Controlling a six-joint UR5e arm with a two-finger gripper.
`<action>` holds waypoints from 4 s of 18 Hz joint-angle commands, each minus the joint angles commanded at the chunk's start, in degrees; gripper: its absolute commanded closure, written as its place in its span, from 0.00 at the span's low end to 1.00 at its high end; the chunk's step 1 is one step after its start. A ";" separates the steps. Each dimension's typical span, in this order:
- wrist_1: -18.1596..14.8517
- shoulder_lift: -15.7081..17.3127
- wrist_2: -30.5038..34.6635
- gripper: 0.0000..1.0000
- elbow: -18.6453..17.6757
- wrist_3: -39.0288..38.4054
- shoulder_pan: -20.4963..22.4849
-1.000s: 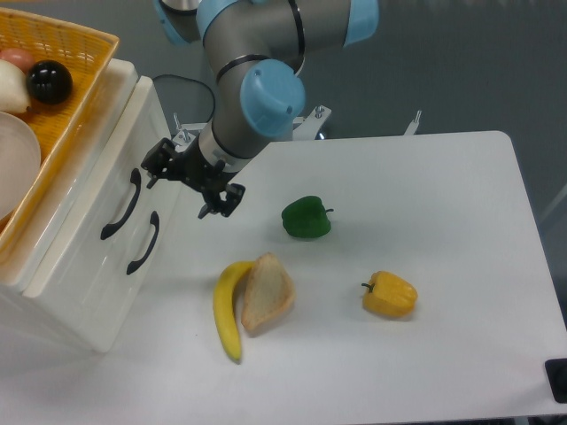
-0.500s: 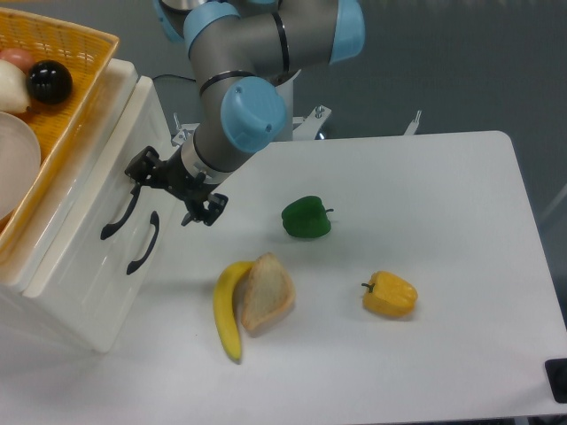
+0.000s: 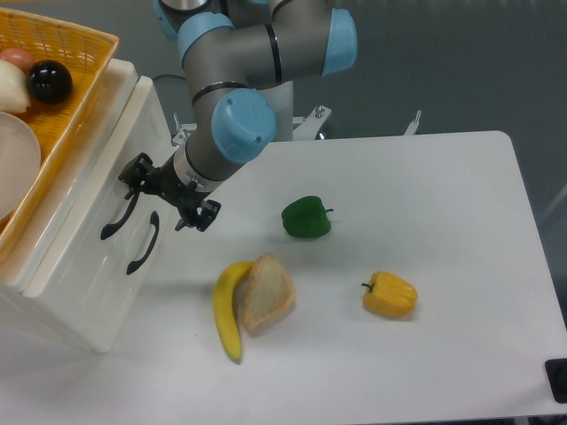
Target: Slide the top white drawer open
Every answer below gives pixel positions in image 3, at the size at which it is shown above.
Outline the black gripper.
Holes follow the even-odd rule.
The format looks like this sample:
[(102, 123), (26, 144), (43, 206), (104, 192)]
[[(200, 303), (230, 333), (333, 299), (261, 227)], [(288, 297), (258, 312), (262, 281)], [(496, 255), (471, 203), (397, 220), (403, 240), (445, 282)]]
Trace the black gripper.
[(176, 207), (180, 214), (175, 231), (195, 228), (199, 232), (205, 232), (215, 221), (221, 203), (206, 199), (208, 194), (197, 191), (196, 182), (182, 182), (172, 161), (166, 161), (155, 168), (150, 156), (144, 152), (130, 160), (119, 174), (118, 180), (128, 186), (124, 198), (130, 199), (135, 194), (144, 193), (151, 175), (152, 194)]

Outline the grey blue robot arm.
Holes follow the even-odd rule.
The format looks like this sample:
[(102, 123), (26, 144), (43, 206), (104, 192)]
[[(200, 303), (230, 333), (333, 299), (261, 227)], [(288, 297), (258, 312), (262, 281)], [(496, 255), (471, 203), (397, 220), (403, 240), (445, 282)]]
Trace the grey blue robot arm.
[(135, 205), (141, 194), (177, 209), (179, 228), (207, 229), (221, 206), (210, 195), (276, 137), (264, 91), (350, 68), (358, 54), (350, 12), (323, 1), (254, 1), (234, 21), (226, 1), (158, 1), (154, 8), (177, 43), (197, 119), (196, 131), (161, 166), (144, 153), (120, 181)]

